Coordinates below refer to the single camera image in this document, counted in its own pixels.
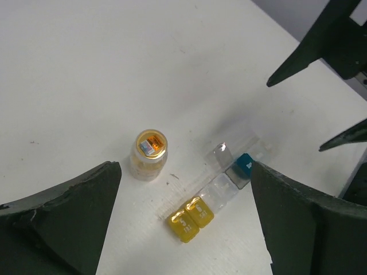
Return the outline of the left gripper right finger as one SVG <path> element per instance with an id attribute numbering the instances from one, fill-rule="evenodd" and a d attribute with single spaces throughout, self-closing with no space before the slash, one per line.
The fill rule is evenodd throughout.
<path id="1" fill-rule="evenodd" d="M 366 274 L 366 207 L 254 162 L 255 199 L 273 274 Z"/>

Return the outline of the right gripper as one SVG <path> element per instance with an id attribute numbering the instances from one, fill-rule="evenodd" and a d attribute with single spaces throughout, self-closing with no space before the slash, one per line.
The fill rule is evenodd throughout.
<path id="1" fill-rule="evenodd" d="M 330 1 L 298 47 L 267 81 L 272 87 L 323 59 L 366 98 L 366 1 Z M 322 144 L 319 152 L 367 140 L 367 119 Z"/>

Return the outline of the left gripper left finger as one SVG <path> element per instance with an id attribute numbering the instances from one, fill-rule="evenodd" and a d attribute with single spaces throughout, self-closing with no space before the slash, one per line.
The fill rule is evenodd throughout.
<path id="1" fill-rule="evenodd" d="M 122 170 L 104 162 L 1 205 L 1 274 L 96 274 Z"/>

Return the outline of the weekly pill organizer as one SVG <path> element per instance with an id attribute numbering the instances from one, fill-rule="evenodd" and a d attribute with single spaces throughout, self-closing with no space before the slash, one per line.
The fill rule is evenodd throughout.
<path id="1" fill-rule="evenodd" d="M 182 243 L 190 242 L 251 182 L 254 162 L 268 163 L 275 150 L 269 136 L 252 130 L 233 144 L 216 145 L 206 155 L 205 164 L 212 169 L 209 176 L 165 214 L 171 235 Z"/>

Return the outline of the clear bottle gold cap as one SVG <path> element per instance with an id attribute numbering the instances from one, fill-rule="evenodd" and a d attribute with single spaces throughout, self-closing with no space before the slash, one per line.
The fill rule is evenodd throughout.
<path id="1" fill-rule="evenodd" d="M 166 136 L 146 129 L 135 139 L 130 152 L 130 171 L 137 180 L 150 182 L 158 177 L 168 157 Z"/>

